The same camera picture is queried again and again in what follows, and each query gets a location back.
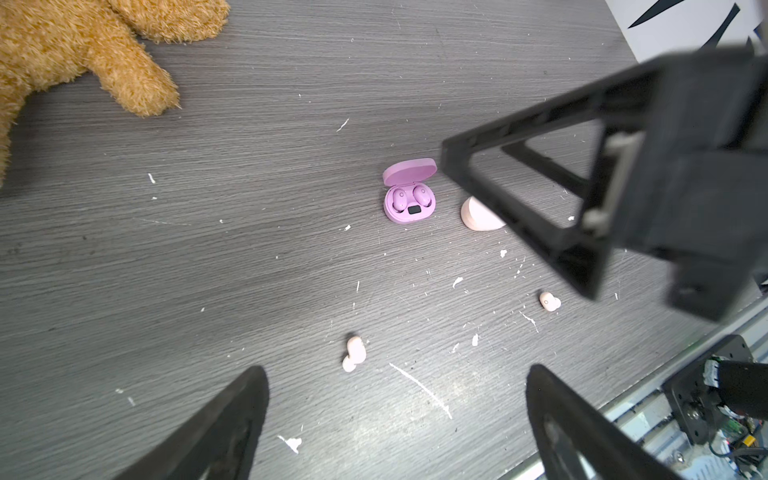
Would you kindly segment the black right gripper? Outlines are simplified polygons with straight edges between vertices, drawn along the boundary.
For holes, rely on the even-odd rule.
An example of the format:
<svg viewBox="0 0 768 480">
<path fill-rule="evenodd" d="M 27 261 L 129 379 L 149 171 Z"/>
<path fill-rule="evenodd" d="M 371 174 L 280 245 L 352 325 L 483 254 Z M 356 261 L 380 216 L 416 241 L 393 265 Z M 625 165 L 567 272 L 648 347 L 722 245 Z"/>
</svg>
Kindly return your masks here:
<svg viewBox="0 0 768 480">
<path fill-rule="evenodd" d="M 602 127 L 586 175 L 531 144 L 585 123 Z M 475 160 L 488 151 L 564 188 L 576 219 L 493 178 Z M 600 293 L 612 244 L 671 263 L 668 304 L 719 321 L 767 251 L 767 59 L 662 56 L 454 134 L 440 167 L 581 296 Z"/>
</svg>

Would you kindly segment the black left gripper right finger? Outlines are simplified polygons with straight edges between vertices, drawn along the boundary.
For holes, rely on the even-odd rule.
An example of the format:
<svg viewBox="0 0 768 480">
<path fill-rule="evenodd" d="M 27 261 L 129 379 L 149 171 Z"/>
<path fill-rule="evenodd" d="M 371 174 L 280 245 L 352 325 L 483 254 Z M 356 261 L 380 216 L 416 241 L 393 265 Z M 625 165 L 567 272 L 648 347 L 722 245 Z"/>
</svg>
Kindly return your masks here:
<svg viewBox="0 0 768 480">
<path fill-rule="evenodd" d="M 526 406 L 549 479 L 585 479 L 582 459 L 603 479 L 678 477 L 541 364 L 527 375 Z"/>
</svg>

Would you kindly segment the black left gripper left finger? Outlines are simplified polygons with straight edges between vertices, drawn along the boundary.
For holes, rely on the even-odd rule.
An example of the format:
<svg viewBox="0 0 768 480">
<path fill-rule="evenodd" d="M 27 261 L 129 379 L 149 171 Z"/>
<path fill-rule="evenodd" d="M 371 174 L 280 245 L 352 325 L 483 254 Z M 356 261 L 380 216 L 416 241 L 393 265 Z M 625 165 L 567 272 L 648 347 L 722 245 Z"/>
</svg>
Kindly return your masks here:
<svg viewBox="0 0 768 480">
<path fill-rule="evenodd" d="M 266 372 L 251 366 L 119 479 L 247 479 L 269 405 Z"/>
</svg>

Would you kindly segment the purple earbud charging case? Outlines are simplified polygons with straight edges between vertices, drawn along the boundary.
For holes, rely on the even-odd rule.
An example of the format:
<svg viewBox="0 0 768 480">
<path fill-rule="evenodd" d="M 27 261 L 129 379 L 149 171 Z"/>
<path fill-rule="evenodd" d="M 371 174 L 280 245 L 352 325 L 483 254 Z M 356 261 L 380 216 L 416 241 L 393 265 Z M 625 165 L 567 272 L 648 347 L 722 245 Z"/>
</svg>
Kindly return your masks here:
<svg viewBox="0 0 768 480">
<path fill-rule="evenodd" d="M 384 197 L 383 210 L 385 215 L 394 223 L 406 225 L 429 218 L 436 210 L 436 197 L 425 181 L 437 172 L 437 164 L 432 158 L 420 158 L 406 160 L 391 165 L 382 173 L 382 180 L 388 191 Z M 416 185 L 425 185 L 432 197 L 432 204 L 421 207 L 413 197 L 413 189 Z M 392 193 L 396 189 L 402 189 L 408 197 L 408 207 L 402 213 L 392 208 Z"/>
</svg>

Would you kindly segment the purple earbud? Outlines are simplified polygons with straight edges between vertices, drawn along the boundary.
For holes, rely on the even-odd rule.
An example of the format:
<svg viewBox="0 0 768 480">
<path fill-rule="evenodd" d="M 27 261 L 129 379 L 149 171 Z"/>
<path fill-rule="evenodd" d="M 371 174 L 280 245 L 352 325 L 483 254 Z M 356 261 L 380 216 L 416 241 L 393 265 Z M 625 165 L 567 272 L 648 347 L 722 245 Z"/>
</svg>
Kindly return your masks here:
<svg viewBox="0 0 768 480">
<path fill-rule="evenodd" d="M 391 205 L 392 208 L 398 213 L 405 211 L 408 207 L 408 197 L 406 192 L 400 188 L 394 190 L 392 193 Z"/>
<path fill-rule="evenodd" d="M 425 185 L 416 185 L 413 189 L 413 197 L 423 208 L 427 208 L 432 204 L 430 190 Z"/>
</svg>

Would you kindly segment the pink earbud charging case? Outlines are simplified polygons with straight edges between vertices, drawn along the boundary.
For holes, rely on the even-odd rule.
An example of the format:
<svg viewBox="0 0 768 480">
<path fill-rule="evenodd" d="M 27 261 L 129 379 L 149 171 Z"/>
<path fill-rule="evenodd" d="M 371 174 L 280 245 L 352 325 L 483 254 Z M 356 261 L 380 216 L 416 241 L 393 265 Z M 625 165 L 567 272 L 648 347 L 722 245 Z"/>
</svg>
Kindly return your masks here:
<svg viewBox="0 0 768 480">
<path fill-rule="evenodd" d="M 464 201 L 460 216 L 464 225 L 473 231 L 494 231 L 506 226 L 500 217 L 474 196 Z"/>
</svg>

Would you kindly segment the pink earbud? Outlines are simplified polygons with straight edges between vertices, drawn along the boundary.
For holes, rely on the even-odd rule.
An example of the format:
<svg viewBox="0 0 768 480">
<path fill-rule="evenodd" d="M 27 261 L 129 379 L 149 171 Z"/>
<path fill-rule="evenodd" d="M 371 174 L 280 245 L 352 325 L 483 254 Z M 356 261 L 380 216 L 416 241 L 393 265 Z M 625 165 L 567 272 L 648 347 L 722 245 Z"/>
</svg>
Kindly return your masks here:
<svg viewBox="0 0 768 480">
<path fill-rule="evenodd" d="M 365 342 L 360 336 L 352 336 L 347 340 L 347 353 L 342 360 L 342 368 L 345 372 L 351 373 L 356 367 L 367 359 L 367 350 Z"/>
<path fill-rule="evenodd" d="M 555 312 L 562 305 L 561 299 L 548 291 L 544 291 L 539 295 L 539 301 L 542 307 L 548 312 Z"/>
</svg>

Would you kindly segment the brown teddy bear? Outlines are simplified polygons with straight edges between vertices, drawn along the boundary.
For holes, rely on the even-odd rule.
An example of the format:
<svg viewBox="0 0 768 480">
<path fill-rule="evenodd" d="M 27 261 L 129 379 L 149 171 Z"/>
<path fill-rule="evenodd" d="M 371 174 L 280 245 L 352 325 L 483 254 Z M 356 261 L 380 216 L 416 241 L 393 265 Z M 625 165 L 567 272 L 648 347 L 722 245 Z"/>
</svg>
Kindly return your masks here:
<svg viewBox="0 0 768 480">
<path fill-rule="evenodd" d="M 180 105 L 171 75 L 145 40 L 189 43 L 216 37 L 226 1 L 4 1 L 1 4 L 1 168 L 26 98 L 90 72 L 126 111 L 157 116 Z"/>
</svg>

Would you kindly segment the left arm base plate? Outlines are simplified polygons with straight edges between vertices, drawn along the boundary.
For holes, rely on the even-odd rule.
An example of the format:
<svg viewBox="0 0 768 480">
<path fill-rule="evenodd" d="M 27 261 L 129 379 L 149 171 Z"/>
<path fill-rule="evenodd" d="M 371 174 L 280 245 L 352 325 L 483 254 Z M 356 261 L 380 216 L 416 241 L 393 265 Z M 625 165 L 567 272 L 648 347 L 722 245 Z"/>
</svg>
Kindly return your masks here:
<svg viewBox="0 0 768 480">
<path fill-rule="evenodd" d="M 674 419 L 691 443 L 714 439 L 728 419 L 767 418 L 767 365 L 746 340 L 727 335 L 662 384 Z"/>
</svg>

